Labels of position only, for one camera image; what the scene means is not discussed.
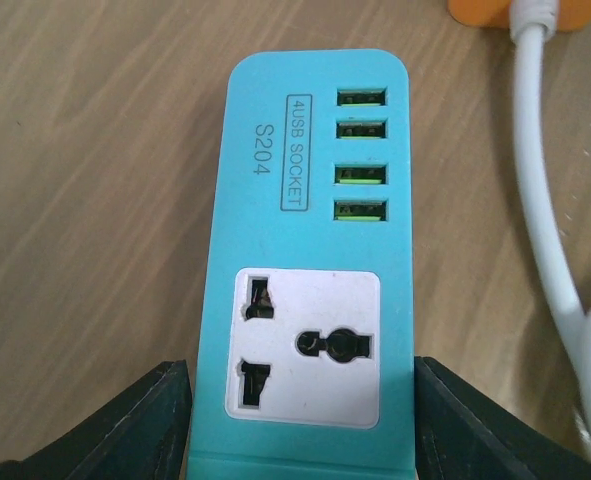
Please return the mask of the teal power strip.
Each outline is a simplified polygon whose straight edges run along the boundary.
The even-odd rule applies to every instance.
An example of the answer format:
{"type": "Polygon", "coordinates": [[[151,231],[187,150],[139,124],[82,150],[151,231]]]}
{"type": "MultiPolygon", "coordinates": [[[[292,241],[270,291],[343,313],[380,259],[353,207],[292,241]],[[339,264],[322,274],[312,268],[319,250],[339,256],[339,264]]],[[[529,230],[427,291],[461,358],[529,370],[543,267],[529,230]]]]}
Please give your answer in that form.
{"type": "Polygon", "coordinates": [[[409,100],[379,49],[233,69],[189,478],[414,477],[409,100]]]}

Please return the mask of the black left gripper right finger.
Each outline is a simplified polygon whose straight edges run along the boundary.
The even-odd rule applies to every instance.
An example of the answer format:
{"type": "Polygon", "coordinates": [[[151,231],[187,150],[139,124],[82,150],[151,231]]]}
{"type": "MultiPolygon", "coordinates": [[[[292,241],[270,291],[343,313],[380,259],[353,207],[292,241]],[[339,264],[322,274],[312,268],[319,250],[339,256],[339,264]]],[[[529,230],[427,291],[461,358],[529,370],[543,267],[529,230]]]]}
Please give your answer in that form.
{"type": "Polygon", "coordinates": [[[591,479],[591,463],[432,357],[414,358],[414,396],[420,479],[591,479]]]}

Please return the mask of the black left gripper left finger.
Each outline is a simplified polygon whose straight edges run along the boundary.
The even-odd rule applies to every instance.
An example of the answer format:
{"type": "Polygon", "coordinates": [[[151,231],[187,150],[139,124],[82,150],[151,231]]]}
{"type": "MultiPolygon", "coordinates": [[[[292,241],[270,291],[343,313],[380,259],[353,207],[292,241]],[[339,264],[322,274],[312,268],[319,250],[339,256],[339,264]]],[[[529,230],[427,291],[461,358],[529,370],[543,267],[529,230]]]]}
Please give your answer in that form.
{"type": "Polygon", "coordinates": [[[178,479],[191,408],[187,363],[164,361],[0,479],[178,479]]]}

